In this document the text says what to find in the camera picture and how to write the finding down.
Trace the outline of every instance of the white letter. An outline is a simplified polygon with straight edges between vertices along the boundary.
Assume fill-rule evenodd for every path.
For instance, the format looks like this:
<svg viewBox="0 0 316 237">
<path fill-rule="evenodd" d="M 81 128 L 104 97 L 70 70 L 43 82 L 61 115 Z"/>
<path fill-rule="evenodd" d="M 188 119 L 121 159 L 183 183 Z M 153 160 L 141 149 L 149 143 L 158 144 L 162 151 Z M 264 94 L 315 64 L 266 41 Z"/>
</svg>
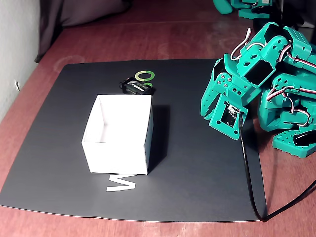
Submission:
<svg viewBox="0 0 316 237">
<path fill-rule="evenodd" d="M 129 182 L 126 180 L 122 180 L 120 178 L 126 178 L 126 177 L 131 177 L 131 176 L 136 176 L 137 174 L 115 174 L 115 175 L 110 175 L 109 180 L 116 182 L 118 184 L 125 184 L 125 186 L 111 186 L 107 187 L 107 192 L 112 192 L 112 191 L 121 191 L 121 190 L 128 190 L 128 189 L 134 189 L 136 184 L 133 182 Z"/>
</svg>

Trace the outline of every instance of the white wall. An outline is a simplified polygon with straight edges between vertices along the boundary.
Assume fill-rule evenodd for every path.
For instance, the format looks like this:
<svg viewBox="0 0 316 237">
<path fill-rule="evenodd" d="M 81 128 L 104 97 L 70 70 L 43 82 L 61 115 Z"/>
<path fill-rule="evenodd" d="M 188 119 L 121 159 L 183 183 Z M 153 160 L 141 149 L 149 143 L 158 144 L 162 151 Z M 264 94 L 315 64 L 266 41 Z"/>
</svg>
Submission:
<svg viewBox="0 0 316 237">
<path fill-rule="evenodd" d="M 39 0 L 0 0 L 0 121 L 37 66 Z"/>
</svg>

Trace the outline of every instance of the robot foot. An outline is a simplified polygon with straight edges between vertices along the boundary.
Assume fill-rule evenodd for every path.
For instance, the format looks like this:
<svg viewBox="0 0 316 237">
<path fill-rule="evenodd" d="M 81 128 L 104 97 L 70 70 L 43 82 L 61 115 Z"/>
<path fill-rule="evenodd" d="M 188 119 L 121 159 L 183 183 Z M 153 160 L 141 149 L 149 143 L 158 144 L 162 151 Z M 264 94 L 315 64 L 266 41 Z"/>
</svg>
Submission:
<svg viewBox="0 0 316 237">
<path fill-rule="evenodd" d="M 273 138 L 272 146 L 281 151 L 288 152 L 291 155 L 305 158 L 316 151 L 316 143 L 307 146 L 297 146 L 294 143 L 294 137 L 297 137 L 304 132 L 300 130 L 284 131 Z"/>
</svg>

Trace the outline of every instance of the gray fabric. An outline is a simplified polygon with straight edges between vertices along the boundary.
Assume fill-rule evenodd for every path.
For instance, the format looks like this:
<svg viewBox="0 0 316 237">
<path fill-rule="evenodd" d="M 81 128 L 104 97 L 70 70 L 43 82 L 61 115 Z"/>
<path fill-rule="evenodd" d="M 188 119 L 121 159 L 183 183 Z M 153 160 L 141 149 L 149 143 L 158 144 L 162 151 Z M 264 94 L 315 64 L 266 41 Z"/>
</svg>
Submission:
<svg viewBox="0 0 316 237">
<path fill-rule="evenodd" d="M 39 62 L 48 51 L 62 27 L 119 13 L 129 5 L 123 0 L 40 0 L 39 52 L 35 61 Z"/>
</svg>

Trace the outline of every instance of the green ring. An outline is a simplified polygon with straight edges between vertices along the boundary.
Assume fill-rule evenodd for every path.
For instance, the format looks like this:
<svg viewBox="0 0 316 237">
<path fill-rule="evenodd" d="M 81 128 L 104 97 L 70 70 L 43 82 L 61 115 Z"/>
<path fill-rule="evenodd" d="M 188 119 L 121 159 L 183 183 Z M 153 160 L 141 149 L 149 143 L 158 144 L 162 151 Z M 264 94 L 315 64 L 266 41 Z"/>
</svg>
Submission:
<svg viewBox="0 0 316 237">
<path fill-rule="evenodd" d="M 149 78 L 146 78 L 146 79 L 143 79 L 143 78 L 140 78 L 139 75 L 143 74 L 143 73 L 148 73 L 150 74 L 150 77 Z M 149 81 L 149 80 L 152 80 L 154 79 L 155 77 L 155 73 L 153 73 L 152 71 L 140 71 L 140 72 L 137 72 L 135 74 L 135 79 L 136 80 L 139 80 L 139 81 Z"/>
</svg>

